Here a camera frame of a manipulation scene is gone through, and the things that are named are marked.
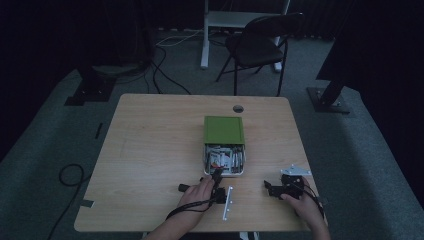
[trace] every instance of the desk leg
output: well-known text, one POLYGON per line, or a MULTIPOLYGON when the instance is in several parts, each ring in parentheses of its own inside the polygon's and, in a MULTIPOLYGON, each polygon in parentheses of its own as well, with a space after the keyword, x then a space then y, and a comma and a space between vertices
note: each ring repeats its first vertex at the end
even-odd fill
POLYGON ((208 68, 209 60, 209 0, 205 0, 205 15, 204 15, 204 26, 203 26, 203 49, 202 49, 202 60, 200 62, 201 69, 208 68))
POLYGON ((206 39, 203 41, 202 60, 200 63, 201 69, 208 68, 208 59, 209 59, 209 40, 206 39))
MULTIPOLYGON (((289 9, 289 6, 290 6, 290 0, 284 1, 283 11, 281 12, 281 14, 286 15, 287 10, 289 9)), ((279 41, 280 41, 279 37, 275 38, 275 40, 274 40, 275 45, 278 45, 279 41)), ((280 62, 274 63, 274 70, 276 72, 281 72, 281 63, 280 62)))
MULTIPOLYGON (((278 43, 280 42, 280 37, 276 37, 275 39, 274 39, 274 43, 275 43, 275 45, 278 45, 278 43)), ((274 63, 274 70, 276 71, 276 72, 281 72, 281 62, 278 62, 278 63, 274 63)))

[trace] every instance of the black mount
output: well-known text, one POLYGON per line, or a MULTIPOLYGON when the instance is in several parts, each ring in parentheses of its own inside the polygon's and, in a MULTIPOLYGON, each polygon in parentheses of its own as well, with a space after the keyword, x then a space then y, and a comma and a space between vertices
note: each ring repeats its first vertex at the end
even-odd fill
POLYGON ((271 197, 277 197, 283 200, 280 196, 285 193, 296 199, 299 199, 303 194, 305 183, 303 182, 302 176, 289 176, 286 174, 281 175, 282 186, 272 186, 271 183, 264 181, 265 188, 268 189, 268 195, 271 197))
MULTIPOLYGON (((222 180, 222 172, 224 171, 224 169, 215 169, 214 173, 212 174, 212 179, 215 181, 215 184, 213 186, 212 189, 212 194, 211 194, 211 199, 216 198, 216 203, 217 204, 225 204, 225 201, 227 200, 227 195, 225 195, 225 188, 220 188, 219 184, 221 183, 222 180)), ((178 191, 180 192, 185 192, 187 191, 187 189, 190 186, 185 185, 185 184, 180 184, 178 186, 178 191)))

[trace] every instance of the open tin box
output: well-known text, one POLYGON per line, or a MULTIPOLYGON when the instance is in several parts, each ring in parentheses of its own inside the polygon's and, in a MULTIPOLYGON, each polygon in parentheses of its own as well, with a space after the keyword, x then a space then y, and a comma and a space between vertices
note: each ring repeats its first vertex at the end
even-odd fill
POLYGON ((246 162, 241 117, 205 116, 203 162, 206 174, 223 169, 223 177, 243 174, 246 162))

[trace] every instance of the metal bracket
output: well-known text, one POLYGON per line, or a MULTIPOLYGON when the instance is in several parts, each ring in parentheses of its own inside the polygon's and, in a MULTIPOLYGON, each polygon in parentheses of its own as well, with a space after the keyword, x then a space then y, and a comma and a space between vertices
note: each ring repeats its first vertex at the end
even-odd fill
POLYGON ((311 170, 305 170, 292 164, 291 167, 287 169, 281 169, 281 174, 289 176, 310 176, 312 175, 312 172, 311 170))
POLYGON ((227 200, 225 201, 225 208, 224 208, 224 214, 222 215, 222 220, 227 221, 228 212, 230 211, 231 204, 233 204, 233 201, 231 200, 231 193, 234 188, 232 186, 228 187, 227 192, 227 200))

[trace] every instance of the hand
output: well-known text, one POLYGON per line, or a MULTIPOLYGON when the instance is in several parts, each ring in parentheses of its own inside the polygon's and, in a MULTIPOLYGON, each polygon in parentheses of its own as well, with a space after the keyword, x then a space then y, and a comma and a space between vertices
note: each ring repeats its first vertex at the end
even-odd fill
MULTIPOLYGON (((199 202, 209 200, 211 198, 211 193, 215 181, 212 179, 212 176, 206 176, 203 178, 202 182, 199 185, 189 187, 184 195, 181 197, 180 202, 177 207, 183 206, 188 203, 199 202)), ((202 204, 189 210, 196 211, 205 211, 209 207, 209 203, 202 204)), ((149 235, 147 235, 146 240, 176 240, 180 239, 184 234, 189 232, 191 229, 196 227, 196 225, 202 219, 203 212, 193 212, 193 211, 183 211, 179 212, 155 230, 153 230, 149 235)))
MULTIPOLYGON (((303 178, 303 181, 309 187, 306 178, 303 178)), ((305 187, 305 190, 311 193, 308 187, 305 187)), ((314 239, 330 239, 330 234, 321 212, 315 201, 308 194, 304 193, 299 200, 288 194, 281 194, 281 198, 287 201, 296 210, 299 217, 306 221, 313 232, 314 239)))
MULTIPOLYGON (((181 197, 177 207, 183 206, 185 204, 193 203, 193 202, 209 200, 211 198, 211 193, 212 193, 214 184, 215 184, 215 181, 212 179, 212 176, 209 175, 204 177, 199 185, 191 186, 184 192, 184 195, 181 197)), ((188 209, 188 210, 195 210, 200 212, 183 211, 172 216, 170 219, 178 218, 178 224, 181 226, 181 228, 188 229, 187 231, 190 231, 202 219, 203 217, 202 211, 206 211, 208 208, 209 208, 209 203, 204 203, 200 206, 196 206, 196 207, 192 207, 188 209)))

